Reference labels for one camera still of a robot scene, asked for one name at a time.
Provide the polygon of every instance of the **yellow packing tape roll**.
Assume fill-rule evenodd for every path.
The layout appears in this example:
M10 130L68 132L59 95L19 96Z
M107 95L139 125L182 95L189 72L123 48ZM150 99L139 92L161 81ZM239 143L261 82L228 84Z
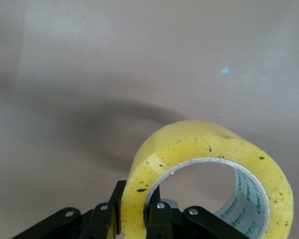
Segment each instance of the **yellow packing tape roll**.
M139 148L122 197L125 239L146 238L144 209L159 183L175 170L200 162L235 168L233 195L216 216L251 239L287 238L293 195L275 161L218 124L186 120L163 127Z

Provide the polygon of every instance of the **gray surface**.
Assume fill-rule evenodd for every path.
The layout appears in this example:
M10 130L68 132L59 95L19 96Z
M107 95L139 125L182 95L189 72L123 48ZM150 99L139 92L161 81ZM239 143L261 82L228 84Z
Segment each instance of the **gray surface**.
M277 161L298 239L299 0L0 0L0 238L108 198L146 137L181 119L220 123ZM167 188L214 210L230 171L215 183L225 196L189 175L222 170Z

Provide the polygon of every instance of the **small light blue square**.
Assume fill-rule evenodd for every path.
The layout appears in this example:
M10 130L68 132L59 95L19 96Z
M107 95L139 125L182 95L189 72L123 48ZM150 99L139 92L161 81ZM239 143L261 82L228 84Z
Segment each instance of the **small light blue square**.
M221 69L221 73L223 73L223 74L229 73L229 68L223 68L223 69Z

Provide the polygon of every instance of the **cardboard tape core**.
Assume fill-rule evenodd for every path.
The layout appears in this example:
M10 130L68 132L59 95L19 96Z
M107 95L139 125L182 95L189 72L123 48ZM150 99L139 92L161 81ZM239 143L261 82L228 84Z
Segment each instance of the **cardboard tape core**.
M158 130L139 148L122 197L125 239L146 238L144 210L155 188L177 169L202 162L235 168L234 192L216 216L251 239L287 238L293 195L275 161L220 125L187 120Z

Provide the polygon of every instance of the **tape roll hole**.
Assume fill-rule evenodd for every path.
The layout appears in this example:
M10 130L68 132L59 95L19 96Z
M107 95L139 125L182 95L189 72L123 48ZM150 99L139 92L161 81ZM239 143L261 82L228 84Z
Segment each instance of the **tape roll hole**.
M162 199L172 199L181 211L201 206L251 239L265 233L269 207L266 193L248 170L226 159L202 158L182 163L158 179Z

